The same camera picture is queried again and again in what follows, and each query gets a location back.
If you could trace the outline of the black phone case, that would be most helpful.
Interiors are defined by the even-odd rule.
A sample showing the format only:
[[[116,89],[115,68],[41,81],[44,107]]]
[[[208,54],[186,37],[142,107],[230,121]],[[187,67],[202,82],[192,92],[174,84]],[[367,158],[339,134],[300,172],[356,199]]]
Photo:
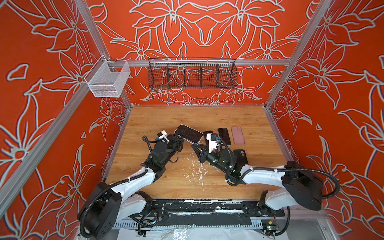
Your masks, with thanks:
[[[234,150],[234,154],[237,157],[237,164],[244,166],[248,164],[246,151],[243,149]]]

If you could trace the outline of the pink clear phone case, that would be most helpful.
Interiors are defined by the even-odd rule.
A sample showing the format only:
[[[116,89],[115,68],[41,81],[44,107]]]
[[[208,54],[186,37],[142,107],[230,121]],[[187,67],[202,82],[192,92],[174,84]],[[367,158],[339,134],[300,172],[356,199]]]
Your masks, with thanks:
[[[242,131],[242,128],[240,126],[233,126],[231,127],[233,140],[236,145],[244,145],[245,144],[245,138]]]

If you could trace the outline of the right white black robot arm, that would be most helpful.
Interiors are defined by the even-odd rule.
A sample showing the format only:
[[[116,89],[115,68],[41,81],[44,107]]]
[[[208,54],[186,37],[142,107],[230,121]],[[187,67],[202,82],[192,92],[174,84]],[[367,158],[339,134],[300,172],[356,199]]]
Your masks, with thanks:
[[[209,163],[225,173],[225,180],[232,187],[250,184],[278,187],[276,191],[262,193],[258,202],[262,210],[273,212],[296,205],[313,211],[322,208],[322,179],[313,171],[302,169],[296,162],[276,168],[253,167],[238,163],[238,156],[228,148],[211,152],[207,145],[192,145],[192,148],[200,163]]]

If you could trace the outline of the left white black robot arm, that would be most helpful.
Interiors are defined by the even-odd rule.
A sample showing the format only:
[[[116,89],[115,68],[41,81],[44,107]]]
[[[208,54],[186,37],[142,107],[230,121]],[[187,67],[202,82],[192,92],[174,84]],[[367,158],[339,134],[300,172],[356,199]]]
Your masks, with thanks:
[[[144,212],[151,198],[142,193],[141,189],[161,178],[167,163],[183,150],[184,135],[184,132],[169,135],[166,131],[161,131],[154,141],[143,136],[142,140],[149,148],[149,155],[141,163],[141,169],[113,184],[101,182],[96,185],[78,213],[81,236],[98,240],[117,221]]]

